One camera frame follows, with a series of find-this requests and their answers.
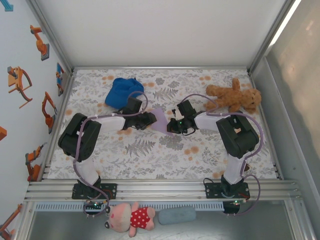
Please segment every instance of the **white wall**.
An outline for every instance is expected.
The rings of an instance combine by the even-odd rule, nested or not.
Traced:
[[[25,197],[28,187],[28,171],[25,154],[31,153],[43,142],[50,141],[48,127],[42,114],[42,101],[47,91],[59,110],[63,95],[58,97],[56,68],[59,62],[53,48],[50,58],[41,61],[36,47],[36,38],[30,33],[30,25],[38,27],[27,3],[10,0],[13,12],[5,12],[0,4],[0,126],[7,130],[7,136],[0,141],[0,225],[11,215]],[[45,43],[45,35],[39,34]],[[8,93],[7,67],[20,66],[29,75],[32,87],[25,91],[31,102],[19,109],[25,100],[18,91]],[[47,104],[47,112],[54,114]],[[40,164],[45,158],[48,144],[42,149]]]
[[[74,66],[249,66],[285,0],[37,0]]]

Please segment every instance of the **floral tablecloth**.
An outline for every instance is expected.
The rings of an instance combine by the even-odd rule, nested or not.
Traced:
[[[75,113],[93,116],[115,110],[104,103],[115,78],[136,78],[143,84],[149,99],[147,110],[162,108],[170,119],[173,117],[171,110],[185,96],[205,95],[209,84],[231,87],[233,77],[239,78],[242,89],[252,87],[246,69],[240,68],[78,70],[60,134]],[[205,110],[206,99],[196,96],[189,100],[197,111]],[[252,116],[263,125],[258,112]],[[198,130],[190,136],[175,134],[171,137],[150,128],[100,134],[92,158],[102,179],[217,179],[228,162],[217,131]],[[48,178],[75,179],[72,160],[57,145]],[[259,154],[248,159],[248,164],[248,172],[258,178],[276,178],[266,140]]]

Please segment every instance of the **stuffed pig toy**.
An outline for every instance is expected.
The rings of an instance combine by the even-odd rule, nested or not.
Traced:
[[[132,208],[129,203],[108,206],[105,211],[109,220],[105,222],[105,227],[118,233],[124,233],[129,230],[130,238],[136,235],[137,228],[148,231],[154,229],[155,209],[152,207],[138,208],[138,206],[138,202],[135,202]]]

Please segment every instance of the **purple cable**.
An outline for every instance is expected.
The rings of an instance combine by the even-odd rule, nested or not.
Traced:
[[[145,100],[146,100],[146,101],[145,101],[145,106],[144,106],[144,108],[143,108],[141,111],[139,111],[139,112],[137,112],[137,113],[134,113],[134,114],[116,114],[116,113],[112,113],[112,114],[106,114],[106,115],[100,115],[100,116],[91,116],[91,117],[88,117],[87,119],[85,119],[85,120],[83,121],[83,123],[81,124],[80,130],[79,130],[78,140],[77,140],[77,143],[76,143],[75,158],[74,158],[74,160],[73,160],[73,169],[74,169],[74,172],[76,173],[76,175],[79,177],[79,180],[81,180],[85,185],[89,186],[90,188],[98,191],[98,192],[99,192],[100,194],[102,194],[102,195],[105,197],[105,199],[106,199],[106,205],[105,205],[104,209],[101,210],[100,212],[98,212],[97,214],[93,214],[93,215],[92,215],[93,217],[94,217],[94,216],[99,216],[99,215],[101,215],[101,214],[106,210],[106,208],[109,206],[109,198],[108,198],[108,195],[107,195],[104,191],[102,191],[101,189],[99,189],[99,188],[91,185],[91,184],[88,183],[85,179],[83,179],[82,176],[80,175],[79,171],[77,170],[77,165],[76,165],[76,163],[77,163],[77,161],[78,161],[79,154],[80,154],[80,145],[81,145],[81,136],[82,136],[82,133],[84,132],[84,128],[85,128],[86,123],[87,123],[88,121],[90,121],[90,120],[103,119],[103,118],[109,118],[109,117],[114,117],[114,116],[117,116],[117,117],[133,117],[133,116],[136,116],[136,115],[139,115],[139,114],[143,113],[143,112],[147,109],[147,107],[148,107],[148,97],[147,97],[147,95],[146,95],[144,92],[141,92],[141,91],[134,91],[134,92],[132,92],[132,93],[128,96],[128,98],[130,98],[130,96],[132,96],[133,94],[138,94],[138,93],[144,95]],[[83,206],[83,212],[84,212],[85,214],[87,214],[87,212],[86,212],[86,206],[88,206],[88,205],[89,205],[89,203],[88,203],[88,204],[85,204],[85,205]]]
[[[246,156],[243,160],[243,163],[242,163],[242,166],[241,166],[241,170],[240,170],[240,175],[241,177],[243,177],[243,179],[246,179],[248,177],[254,177],[256,182],[258,183],[258,196],[256,197],[256,200],[255,202],[253,203],[253,205],[245,212],[241,212],[241,213],[238,213],[236,214],[235,216],[241,216],[241,215],[245,215],[247,213],[249,213],[252,209],[254,209],[260,199],[260,194],[261,194],[261,186],[260,186],[260,182],[258,180],[258,178],[253,175],[253,174],[248,174],[246,176],[243,176],[243,172],[244,172],[244,169],[245,169],[245,166],[246,166],[246,162],[247,162],[247,159],[256,155],[261,149],[262,149],[262,146],[263,146],[263,143],[264,143],[264,132],[262,130],[262,127],[260,126],[260,124],[251,116],[247,115],[247,114],[244,114],[244,113],[241,113],[241,112],[229,112],[229,113],[210,113],[210,112],[213,112],[214,110],[216,110],[218,108],[218,105],[217,103],[213,100],[213,99],[210,99],[209,97],[205,96],[205,95],[202,95],[202,94],[197,94],[197,93],[194,93],[194,94],[190,94],[188,96],[186,96],[181,102],[185,101],[187,98],[191,97],[191,96],[200,96],[200,97],[203,97],[205,99],[208,99],[209,101],[213,102],[216,107],[210,111],[207,111],[207,115],[208,116],[212,116],[212,117],[225,117],[225,116],[231,116],[231,115],[238,115],[238,116],[243,116],[243,117],[246,117],[248,119],[250,119],[251,121],[254,122],[254,124],[257,126],[258,130],[259,130],[259,133],[260,133],[260,143],[259,143],[259,147],[257,148],[256,151],[254,151],[253,153],[249,154],[248,156]]]

